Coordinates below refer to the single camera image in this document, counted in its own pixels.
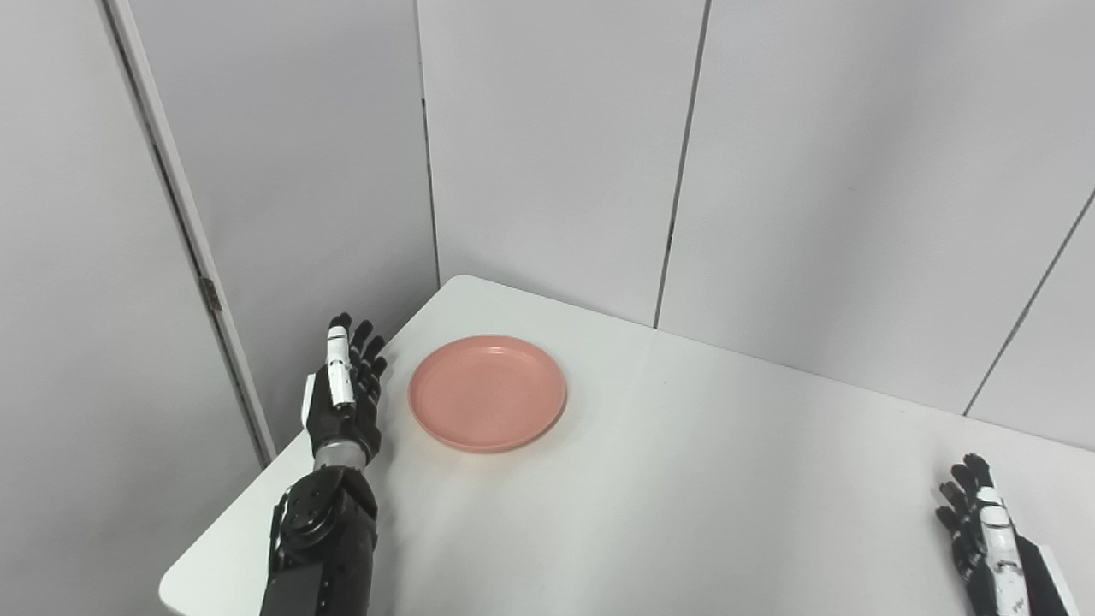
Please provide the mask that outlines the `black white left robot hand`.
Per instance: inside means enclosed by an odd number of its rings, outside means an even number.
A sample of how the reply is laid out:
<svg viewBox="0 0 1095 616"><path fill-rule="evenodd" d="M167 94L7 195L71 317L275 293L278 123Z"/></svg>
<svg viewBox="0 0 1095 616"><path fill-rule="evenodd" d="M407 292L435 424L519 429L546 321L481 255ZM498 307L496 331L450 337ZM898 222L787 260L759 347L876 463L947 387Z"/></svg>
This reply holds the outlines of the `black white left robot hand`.
<svg viewBox="0 0 1095 616"><path fill-rule="evenodd" d="M364 472L380 452L384 347L387 341L374 335L371 321L355 324L342 312L328 323L324 363L306 377L301 411L314 470L344 465Z"/></svg>

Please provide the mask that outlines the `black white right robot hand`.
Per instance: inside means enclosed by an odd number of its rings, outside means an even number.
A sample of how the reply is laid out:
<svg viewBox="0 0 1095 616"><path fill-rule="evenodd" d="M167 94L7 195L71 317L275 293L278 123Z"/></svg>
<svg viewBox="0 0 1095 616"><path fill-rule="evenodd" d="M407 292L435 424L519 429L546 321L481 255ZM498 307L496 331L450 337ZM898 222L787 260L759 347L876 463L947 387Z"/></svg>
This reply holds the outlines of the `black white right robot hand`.
<svg viewBox="0 0 1095 616"><path fill-rule="evenodd" d="M988 461L966 453L940 483L935 516L973 615L1076 615L1054 554L1015 527Z"/></svg>

